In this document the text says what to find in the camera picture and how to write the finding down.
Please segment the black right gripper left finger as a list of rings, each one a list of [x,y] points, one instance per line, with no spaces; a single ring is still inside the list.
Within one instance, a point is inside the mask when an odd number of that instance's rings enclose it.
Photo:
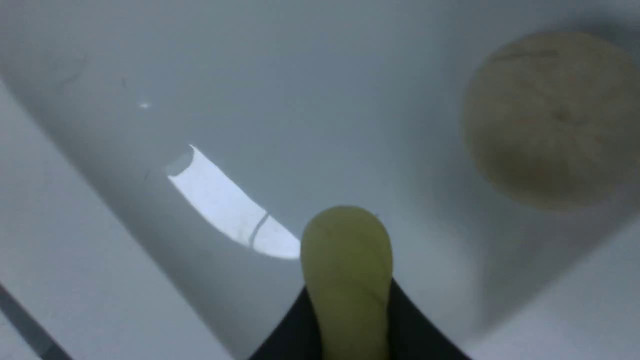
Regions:
[[[250,360],[322,360],[322,338],[309,292],[303,287],[290,310]]]

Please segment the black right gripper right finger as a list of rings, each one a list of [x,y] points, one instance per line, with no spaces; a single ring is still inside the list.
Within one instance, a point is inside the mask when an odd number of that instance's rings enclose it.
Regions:
[[[394,279],[387,317],[391,360],[470,360],[414,305]]]

